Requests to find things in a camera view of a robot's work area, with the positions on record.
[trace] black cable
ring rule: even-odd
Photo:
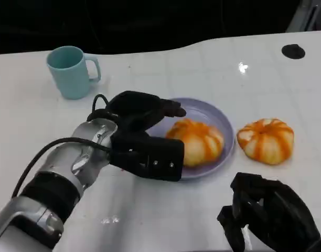
[[[97,100],[99,99],[99,98],[102,98],[102,100],[104,101],[104,103],[106,103],[106,106],[108,105],[108,100],[107,100],[107,98],[106,98],[106,96],[104,96],[103,94],[97,94],[95,97],[94,97],[94,100],[93,100],[93,105],[92,105],[92,113],[94,112],[94,110],[95,110],[95,105],[97,104]]]
[[[41,156],[43,156],[43,154],[45,152],[47,152],[49,149],[51,149],[53,146],[60,144],[60,143],[82,143],[85,144],[87,146],[93,147],[95,149],[99,149],[105,152],[111,152],[112,149],[102,146],[98,143],[95,143],[93,141],[87,140],[87,139],[82,139],[82,138],[61,138],[61,139],[57,139],[53,142],[50,142],[49,144],[47,144],[46,146],[44,146],[38,153],[37,155],[31,160],[31,162],[28,164],[28,166],[25,168],[25,170],[23,171],[23,174],[21,175],[21,177],[19,178],[15,189],[13,191],[12,194],[12,198],[16,197],[18,195],[19,189],[22,186],[26,176],[29,174],[31,168],[35,165],[35,163],[40,159]]]

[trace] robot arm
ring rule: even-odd
[[[105,109],[95,109],[97,98]],[[63,234],[63,224],[101,169],[113,164],[137,176],[179,181],[184,144],[148,136],[145,130],[165,116],[186,114],[180,103],[151,94],[126,91],[107,102],[96,96],[87,122],[71,138],[57,140],[40,151],[25,175],[45,150],[56,143],[35,177],[0,213],[0,251],[51,251]]]
[[[238,173],[230,186],[233,204],[224,206],[218,221],[234,252],[244,252],[242,228],[276,252],[321,252],[321,238],[302,199],[280,181]]]

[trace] black circular object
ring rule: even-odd
[[[301,59],[305,57],[304,49],[297,44],[283,46],[282,53],[290,59]]]

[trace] orange pumpkin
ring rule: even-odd
[[[216,160],[224,146],[223,135],[217,128],[191,119],[177,121],[166,137],[183,141],[184,165],[187,167]]]
[[[261,119],[247,124],[237,134],[245,154],[266,164],[280,164],[293,151],[294,132],[279,119]]]

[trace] white table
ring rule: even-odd
[[[303,47],[305,58],[284,57],[281,48],[287,44]],[[295,131],[292,158],[276,167],[249,160],[236,146],[227,167],[192,183],[145,180],[112,166],[104,168],[67,221],[56,251],[229,249],[216,217],[222,206],[231,204],[229,185],[240,171],[290,185],[321,232],[321,31],[98,55],[103,79],[78,101],[61,97],[46,67],[47,53],[0,55],[0,210],[37,151],[70,136],[86,120],[98,92],[109,99],[127,89],[162,98],[193,97],[223,110],[236,130],[260,118],[277,117]],[[248,66],[245,73],[239,70],[241,62]],[[254,249],[260,247],[253,243]]]

